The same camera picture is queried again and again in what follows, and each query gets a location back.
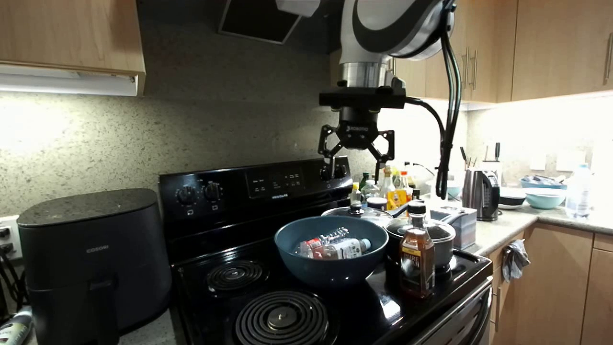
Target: air fryer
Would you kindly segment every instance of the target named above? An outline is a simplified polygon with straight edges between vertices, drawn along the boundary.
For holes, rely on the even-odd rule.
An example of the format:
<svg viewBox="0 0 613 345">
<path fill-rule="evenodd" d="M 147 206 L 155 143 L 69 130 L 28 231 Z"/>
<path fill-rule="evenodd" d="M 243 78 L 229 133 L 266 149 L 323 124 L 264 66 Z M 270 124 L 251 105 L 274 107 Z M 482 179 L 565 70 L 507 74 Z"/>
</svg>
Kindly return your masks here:
<svg viewBox="0 0 613 345">
<path fill-rule="evenodd" d="M 170 268 L 151 189 L 51 199 L 17 222 L 38 342 L 116 342 L 166 310 Z"/>
</svg>

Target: stove burner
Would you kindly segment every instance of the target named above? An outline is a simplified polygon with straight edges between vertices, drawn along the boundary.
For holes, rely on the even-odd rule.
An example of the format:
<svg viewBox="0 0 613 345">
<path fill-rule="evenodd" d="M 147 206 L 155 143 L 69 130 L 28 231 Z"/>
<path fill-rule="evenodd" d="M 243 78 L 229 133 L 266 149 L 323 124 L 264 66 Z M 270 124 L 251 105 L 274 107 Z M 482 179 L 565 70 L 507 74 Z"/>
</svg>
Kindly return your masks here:
<svg viewBox="0 0 613 345">
<path fill-rule="evenodd" d="M 327 333 L 325 306 L 298 291 L 258 294 L 235 319 L 235 335 L 243 345 L 293 342 L 314 345 Z"/>
<path fill-rule="evenodd" d="M 252 260 L 235 260 L 220 264 L 206 273 L 210 291 L 235 291 L 258 281 L 264 268 Z"/>
</svg>

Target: black electric stove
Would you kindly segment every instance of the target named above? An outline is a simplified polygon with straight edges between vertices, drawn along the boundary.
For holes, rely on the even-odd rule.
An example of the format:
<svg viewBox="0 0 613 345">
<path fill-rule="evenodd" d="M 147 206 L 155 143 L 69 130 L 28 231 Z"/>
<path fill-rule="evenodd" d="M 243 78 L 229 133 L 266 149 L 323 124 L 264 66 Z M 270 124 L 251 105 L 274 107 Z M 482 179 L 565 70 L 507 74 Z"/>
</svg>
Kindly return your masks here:
<svg viewBox="0 0 613 345">
<path fill-rule="evenodd" d="M 423 300 L 402 291 L 402 273 L 390 260 L 352 287 L 302 285 L 285 269 L 272 235 L 289 220 L 344 204 L 350 181 L 346 158 L 335 158 L 333 166 L 312 158 L 160 176 L 174 300 L 185 340 L 434 338 L 440 323 L 457 314 L 457 304 L 488 285 L 490 262 L 459 250 L 448 269 L 436 271 L 436 291 Z M 482 323 L 482 310 L 469 308 L 475 314 L 469 319 L 478 315 Z"/>
</svg>

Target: kitchen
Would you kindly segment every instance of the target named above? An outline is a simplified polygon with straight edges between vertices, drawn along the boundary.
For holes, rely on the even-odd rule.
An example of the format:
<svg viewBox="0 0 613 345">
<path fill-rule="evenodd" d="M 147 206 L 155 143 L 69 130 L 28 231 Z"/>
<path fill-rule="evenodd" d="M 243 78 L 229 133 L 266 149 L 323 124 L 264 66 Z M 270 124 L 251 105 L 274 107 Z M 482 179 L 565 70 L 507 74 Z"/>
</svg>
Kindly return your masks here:
<svg viewBox="0 0 613 345">
<path fill-rule="evenodd" d="M 325 36 L 318 32 L 321 24 L 302 20 L 287 43 L 274 45 L 216 34 L 218 16 L 206 5 L 149 5 L 160 5 L 162 15 L 160 9 L 141 13 L 147 64 L 141 95 L 0 93 L 0 214 L 72 193 L 157 189 L 162 172 L 318 156 L 319 126 L 337 122 L 337 114 L 316 99 L 329 87 L 329 41 L 314 39 Z M 507 168 L 528 166 L 523 156 L 534 154 L 540 162 L 546 158 L 546 170 L 536 172 L 547 174 L 555 170 L 557 149 L 590 151 L 595 176 L 607 176 L 611 103 L 607 93 L 478 103 L 463 112 L 456 145 L 482 154 L 486 143 L 500 139 Z M 381 128 L 398 130 L 398 156 L 433 164 L 436 137 L 429 120 L 427 112 L 410 107 L 381 114 Z M 547 135 L 524 130 L 549 128 L 549 122 L 555 122 L 553 137 L 553 130 L 544 130 Z M 373 170 L 367 153 L 346 153 L 354 177 Z M 528 168 L 509 170 L 505 177 L 513 181 L 524 172 Z"/>
</svg>

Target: range hood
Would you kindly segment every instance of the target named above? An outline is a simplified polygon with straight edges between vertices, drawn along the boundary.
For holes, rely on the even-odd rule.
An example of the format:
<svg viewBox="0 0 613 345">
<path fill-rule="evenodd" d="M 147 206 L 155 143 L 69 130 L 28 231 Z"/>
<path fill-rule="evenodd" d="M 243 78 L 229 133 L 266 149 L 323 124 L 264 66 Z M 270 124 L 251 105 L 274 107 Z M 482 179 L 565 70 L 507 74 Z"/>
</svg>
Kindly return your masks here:
<svg viewBox="0 0 613 345">
<path fill-rule="evenodd" d="M 295 13 L 279 11 L 275 0 L 226 0 L 218 30 L 283 43 L 298 18 Z"/>
<path fill-rule="evenodd" d="M 0 91 L 136 95 L 139 87 L 138 74 L 0 64 Z"/>
</svg>

